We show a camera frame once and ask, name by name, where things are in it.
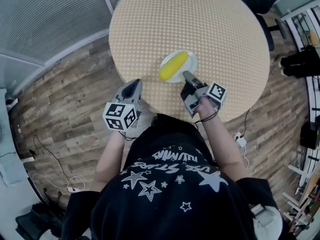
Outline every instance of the yellow vegetable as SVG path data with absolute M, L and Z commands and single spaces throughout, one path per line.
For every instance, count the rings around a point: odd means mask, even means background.
M 169 80 L 174 74 L 182 67 L 182 65 L 188 59 L 188 53 L 186 51 L 181 51 L 172 57 L 166 64 L 160 68 L 159 79 L 163 81 Z

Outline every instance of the black chair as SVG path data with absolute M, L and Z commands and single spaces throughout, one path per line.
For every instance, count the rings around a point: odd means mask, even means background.
M 257 20 L 259 21 L 263 32 L 265 34 L 266 40 L 268 42 L 269 51 L 275 49 L 274 40 L 271 35 L 271 31 L 280 31 L 283 39 L 286 39 L 286 33 L 282 26 L 282 22 L 279 19 L 275 19 L 276 25 L 268 26 L 264 18 L 259 14 L 266 14 L 277 0 L 242 0 L 254 13 Z

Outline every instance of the forearm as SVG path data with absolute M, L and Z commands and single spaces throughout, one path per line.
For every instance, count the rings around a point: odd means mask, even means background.
M 101 191 L 103 187 L 120 173 L 125 138 L 114 131 L 96 166 L 91 190 Z
M 234 181 L 248 177 L 240 150 L 219 116 L 202 124 L 219 168 Z

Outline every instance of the white cable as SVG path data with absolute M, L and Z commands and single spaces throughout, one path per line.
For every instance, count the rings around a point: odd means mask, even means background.
M 86 188 L 86 184 L 85 184 L 84 180 L 83 180 L 82 178 L 80 178 L 79 176 L 73 176 L 73 177 L 69 180 L 68 185 L 66 185 L 66 187 L 60 187 L 60 186 L 56 186 L 55 184 L 53 184 L 50 180 L 47 179 L 47 177 L 43 176 L 42 174 L 35 173 L 34 175 L 32 175 L 32 181 L 36 184 L 36 188 L 37 188 L 38 190 L 39 190 L 39 185 L 38 185 L 38 183 L 35 181 L 35 176 L 36 176 L 36 175 L 39 175 L 39 176 L 45 178 L 52 186 L 56 187 L 57 189 L 66 190 L 66 189 L 69 187 L 70 181 L 71 181 L 73 178 L 79 178 L 79 179 L 82 181 L 82 183 L 83 183 L 83 188 L 82 188 L 82 189 L 79 189 L 80 191 L 81 191 L 81 190 L 84 190 L 84 189 Z
M 248 164 L 246 165 L 246 170 L 248 170 L 248 167 L 249 167 L 249 160 L 248 158 L 246 158 L 246 146 L 244 146 L 244 153 L 243 153 L 243 157 L 245 158 L 245 160 L 248 161 Z

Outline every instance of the yellow and white tablecloth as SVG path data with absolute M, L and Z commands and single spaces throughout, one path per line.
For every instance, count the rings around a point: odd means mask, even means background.
M 238 117 L 258 100 L 269 76 L 264 32 L 241 0 L 121 0 L 110 24 L 109 43 L 125 82 L 140 78 L 150 110 L 191 119 L 180 92 L 184 83 L 158 78 L 162 60 L 176 50 L 198 59 L 194 75 L 227 88 L 219 115 Z

